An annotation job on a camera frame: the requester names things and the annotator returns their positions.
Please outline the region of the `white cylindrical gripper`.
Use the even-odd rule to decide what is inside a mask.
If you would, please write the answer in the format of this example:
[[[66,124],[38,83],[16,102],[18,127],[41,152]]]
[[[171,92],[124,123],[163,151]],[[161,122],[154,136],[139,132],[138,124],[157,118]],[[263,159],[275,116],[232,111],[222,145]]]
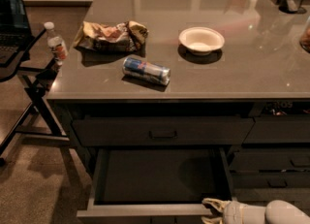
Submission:
[[[214,198],[204,198],[202,200],[204,205],[209,205],[215,208],[218,212],[223,213],[222,217],[207,217],[202,216],[203,224],[243,224],[243,209],[245,204],[236,201],[223,201]]]

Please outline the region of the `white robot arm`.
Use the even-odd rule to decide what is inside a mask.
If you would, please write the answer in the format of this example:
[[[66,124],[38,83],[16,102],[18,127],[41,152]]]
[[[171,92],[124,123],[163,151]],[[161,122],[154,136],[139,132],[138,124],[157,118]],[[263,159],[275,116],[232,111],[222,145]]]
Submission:
[[[310,224],[307,214],[282,200],[271,201],[265,207],[212,198],[205,198],[202,203],[221,213],[217,217],[203,216],[203,224]]]

